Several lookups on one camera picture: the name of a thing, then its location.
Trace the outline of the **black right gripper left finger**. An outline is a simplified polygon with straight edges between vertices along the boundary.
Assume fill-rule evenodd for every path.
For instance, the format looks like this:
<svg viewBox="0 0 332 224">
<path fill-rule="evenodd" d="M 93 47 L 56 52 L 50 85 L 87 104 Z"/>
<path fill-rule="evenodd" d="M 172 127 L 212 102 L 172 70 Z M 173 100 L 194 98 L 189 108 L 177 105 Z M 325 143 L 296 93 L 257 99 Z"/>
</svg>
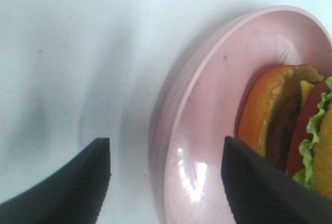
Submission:
<svg viewBox="0 0 332 224">
<path fill-rule="evenodd" d="M 1 223 L 96 223 L 109 180 L 109 138 L 97 138 L 54 174 L 2 203 Z"/>
</svg>

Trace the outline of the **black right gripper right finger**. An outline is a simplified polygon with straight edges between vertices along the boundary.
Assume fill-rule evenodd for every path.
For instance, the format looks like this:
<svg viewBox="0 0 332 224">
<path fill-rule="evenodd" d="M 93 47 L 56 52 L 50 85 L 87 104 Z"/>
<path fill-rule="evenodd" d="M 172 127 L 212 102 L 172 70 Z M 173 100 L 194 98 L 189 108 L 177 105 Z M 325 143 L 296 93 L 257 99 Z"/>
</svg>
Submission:
<svg viewBox="0 0 332 224">
<path fill-rule="evenodd" d="M 220 175 L 236 223 L 331 223 L 331 200 L 295 182 L 240 139 L 225 137 Z"/>
</svg>

